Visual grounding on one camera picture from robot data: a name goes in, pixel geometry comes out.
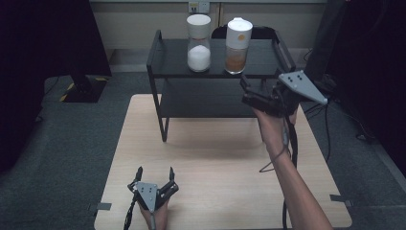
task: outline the white lid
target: white lid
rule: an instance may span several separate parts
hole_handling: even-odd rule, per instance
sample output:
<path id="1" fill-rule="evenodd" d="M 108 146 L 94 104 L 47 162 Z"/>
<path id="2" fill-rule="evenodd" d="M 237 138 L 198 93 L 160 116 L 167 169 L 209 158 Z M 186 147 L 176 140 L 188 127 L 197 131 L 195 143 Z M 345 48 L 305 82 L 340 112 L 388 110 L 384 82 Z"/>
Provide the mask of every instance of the white lid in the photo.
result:
<path id="1" fill-rule="evenodd" d="M 210 34 L 210 22 L 208 15 L 194 14 L 188 17 L 188 32 L 192 38 L 206 38 Z"/>
<path id="2" fill-rule="evenodd" d="M 226 45 L 233 49 L 246 49 L 250 43 L 253 24 L 235 17 L 227 24 Z"/>

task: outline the black chair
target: black chair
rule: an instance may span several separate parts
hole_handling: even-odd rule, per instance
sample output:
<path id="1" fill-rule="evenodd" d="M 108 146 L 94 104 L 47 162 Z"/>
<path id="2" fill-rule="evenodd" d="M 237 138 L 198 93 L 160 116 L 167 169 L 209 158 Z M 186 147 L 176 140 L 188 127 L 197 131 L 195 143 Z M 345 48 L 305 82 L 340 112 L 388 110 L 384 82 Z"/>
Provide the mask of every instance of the black chair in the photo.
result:
<path id="1" fill-rule="evenodd" d="M 212 39 L 225 39 L 227 35 L 227 25 L 218 27 L 212 32 Z M 264 26 L 254 26 L 251 39 L 277 39 L 275 30 Z"/>

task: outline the light wood tabletop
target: light wood tabletop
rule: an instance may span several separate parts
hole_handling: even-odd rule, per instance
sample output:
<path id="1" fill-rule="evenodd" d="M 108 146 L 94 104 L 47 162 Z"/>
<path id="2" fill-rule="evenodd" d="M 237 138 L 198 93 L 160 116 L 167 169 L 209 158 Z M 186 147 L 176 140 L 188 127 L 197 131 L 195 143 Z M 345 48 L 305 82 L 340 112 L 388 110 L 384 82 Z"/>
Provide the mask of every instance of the light wood tabletop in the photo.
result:
<path id="1" fill-rule="evenodd" d="M 170 119 L 162 142 L 151 95 L 132 97 L 111 165 L 95 228 L 122 229 L 133 194 L 127 189 L 142 166 L 143 182 L 158 187 L 173 167 L 179 191 L 169 202 L 169 230 L 282 228 L 283 195 L 269 162 L 255 118 Z M 334 227 L 351 218 L 301 109 L 296 130 L 298 170 Z M 147 229 L 138 205 L 130 229 Z"/>

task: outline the gray carpet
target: gray carpet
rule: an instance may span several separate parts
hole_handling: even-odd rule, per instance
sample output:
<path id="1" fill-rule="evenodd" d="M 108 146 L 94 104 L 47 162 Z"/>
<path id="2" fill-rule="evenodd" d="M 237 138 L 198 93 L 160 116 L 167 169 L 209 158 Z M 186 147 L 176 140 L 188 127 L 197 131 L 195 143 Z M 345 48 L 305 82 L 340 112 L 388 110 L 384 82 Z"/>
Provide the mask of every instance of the gray carpet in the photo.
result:
<path id="1" fill-rule="evenodd" d="M 55 82 L 48 79 L 46 90 Z M 147 73 L 114 73 L 98 103 L 61 103 L 70 82 L 61 77 L 45 96 L 43 121 L 16 166 L 0 175 L 0 229 L 94 229 L 92 207 L 101 201 L 130 98 L 150 89 Z M 303 103 L 304 109 L 313 105 Z M 353 203 L 350 229 L 403 229 L 406 194 L 382 161 L 385 152 L 355 138 L 359 127 L 340 104 L 330 105 L 327 120 L 328 165 Z M 327 156 L 325 111 L 309 122 Z"/>

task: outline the wall outlet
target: wall outlet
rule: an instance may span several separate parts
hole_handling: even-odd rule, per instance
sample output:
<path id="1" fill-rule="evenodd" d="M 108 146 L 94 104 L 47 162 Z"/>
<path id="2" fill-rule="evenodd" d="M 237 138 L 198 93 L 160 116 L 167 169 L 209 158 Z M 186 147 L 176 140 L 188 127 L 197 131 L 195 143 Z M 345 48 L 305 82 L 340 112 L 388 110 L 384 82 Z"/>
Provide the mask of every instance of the wall outlet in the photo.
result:
<path id="1" fill-rule="evenodd" d="M 199 2 L 189 2 L 189 13 L 199 12 Z"/>
<path id="2" fill-rule="evenodd" d="M 210 12 L 210 2 L 199 2 L 198 12 L 209 13 Z"/>

